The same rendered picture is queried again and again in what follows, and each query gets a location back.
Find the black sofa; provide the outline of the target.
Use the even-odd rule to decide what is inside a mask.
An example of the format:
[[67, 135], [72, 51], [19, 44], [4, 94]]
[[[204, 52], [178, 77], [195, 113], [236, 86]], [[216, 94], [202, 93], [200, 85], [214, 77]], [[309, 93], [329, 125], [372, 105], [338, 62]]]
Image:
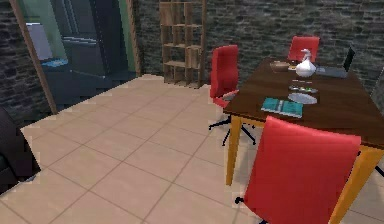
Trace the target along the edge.
[[8, 112], [0, 107], [0, 195], [19, 182], [33, 181], [41, 168]]

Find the red office chair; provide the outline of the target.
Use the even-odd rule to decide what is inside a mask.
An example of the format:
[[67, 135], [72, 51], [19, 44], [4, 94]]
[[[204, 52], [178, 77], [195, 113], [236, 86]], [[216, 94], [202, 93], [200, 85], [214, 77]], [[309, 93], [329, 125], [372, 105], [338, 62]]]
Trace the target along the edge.
[[260, 224], [328, 224], [361, 138], [266, 119], [245, 194]]
[[210, 98], [221, 108], [226, 108], [239, 92], [238, 53], [237, 45], [217, 47], [212, 53]]
[[291, 41], [288, 59], [291, 61], [301, 61], [304, 57], [303, 49], [308, 49], [311, 53], [310, 61], [314, 62], [317, 57], [320, 38], [316, 36], [294, 36]]

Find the wooden open shelf unit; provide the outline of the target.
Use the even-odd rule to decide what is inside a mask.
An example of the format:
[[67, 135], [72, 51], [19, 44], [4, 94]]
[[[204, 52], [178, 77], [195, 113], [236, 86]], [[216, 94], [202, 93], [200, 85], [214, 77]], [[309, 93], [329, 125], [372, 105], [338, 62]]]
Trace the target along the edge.
[[198, 89], [205, 78], [207, 0], [159, 0], [164, 82]]

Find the teal book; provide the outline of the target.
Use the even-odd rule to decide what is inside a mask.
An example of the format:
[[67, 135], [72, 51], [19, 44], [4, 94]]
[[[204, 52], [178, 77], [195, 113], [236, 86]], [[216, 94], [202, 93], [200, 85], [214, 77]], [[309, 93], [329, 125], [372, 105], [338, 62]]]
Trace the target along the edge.
[[262, 104], [261, 110], [301, 118], [303, 114], [303, 105], [292, 101], [266, 98]]

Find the grey plate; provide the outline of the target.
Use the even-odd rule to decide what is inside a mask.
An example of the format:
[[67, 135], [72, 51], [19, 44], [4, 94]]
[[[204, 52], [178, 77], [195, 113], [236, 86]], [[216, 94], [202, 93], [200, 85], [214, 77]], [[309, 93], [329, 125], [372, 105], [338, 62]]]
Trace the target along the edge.
[[304, 93], [290, 93], [288, 95], [288, 98], [294, 102], [301, 103], [301, 104], [316, 104], [317, 99], [309, 94]]

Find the dark plate with food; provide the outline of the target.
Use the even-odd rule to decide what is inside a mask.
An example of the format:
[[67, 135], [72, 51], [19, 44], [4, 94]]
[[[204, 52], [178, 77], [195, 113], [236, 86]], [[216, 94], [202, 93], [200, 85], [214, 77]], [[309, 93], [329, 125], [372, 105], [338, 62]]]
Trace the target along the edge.
[[291, 91], [299, 91], [299, 92], [310, 93], [310, 94], [314, 94], [314, 93], [318, 92], [317, 89], [314, 89], [314, 88], [311, 88], [311, 87], [303, 87], [303, 86], [290, 85], [288, 88]]

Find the white swan statue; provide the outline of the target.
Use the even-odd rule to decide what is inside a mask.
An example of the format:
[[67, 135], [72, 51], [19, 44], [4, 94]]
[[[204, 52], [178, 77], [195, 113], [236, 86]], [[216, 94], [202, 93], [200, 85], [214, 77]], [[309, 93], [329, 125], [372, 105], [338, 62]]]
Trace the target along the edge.
[[296, 66], [296, 74], [300, 77], [310, 77], [315, 73], [316, 67], [311, 62], [310, 50], [302, 49], [302, 52], [304, 53], [304, 57], [302, 59], [302, 62]]

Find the brown wooden dining table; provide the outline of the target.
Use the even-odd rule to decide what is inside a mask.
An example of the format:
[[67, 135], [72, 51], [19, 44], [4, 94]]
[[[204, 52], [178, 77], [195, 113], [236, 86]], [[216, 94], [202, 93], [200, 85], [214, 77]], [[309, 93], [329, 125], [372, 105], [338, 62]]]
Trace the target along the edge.
[[[233, 180], [241, 125], [263, 126], [268, 116], [260, 110], [264, 99], [285, 99], [289, 94], [288, 86], [296, 78], [293, 71], [273, 72], [270, 67], [272, 61], [271, 58], [264, 59], [224, 109], [231, 116], [226, 172], [228, 185]], [[339, 224], [384, 157], [384, 117], [353, 72], [345, 79], [312, 76], [310, 81], [312, 87], [318, 90], [318, 103], [305, 106], [302, 118], [289, 117], [287, 120], [306, 127], [362, 138], [360, 155], [329, 221], [329, 224]]]

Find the black open laptop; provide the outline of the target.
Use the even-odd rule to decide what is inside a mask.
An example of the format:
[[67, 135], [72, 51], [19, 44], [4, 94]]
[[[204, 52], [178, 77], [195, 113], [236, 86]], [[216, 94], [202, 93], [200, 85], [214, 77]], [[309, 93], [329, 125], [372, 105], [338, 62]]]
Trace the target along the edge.
[[341, 67], [330, 67], [330, 66], [318, 66], [315, 74], [333, 78], [346, 78], [355, 56], [355, 50], [352, 45], [349, 46], [346, 58]]

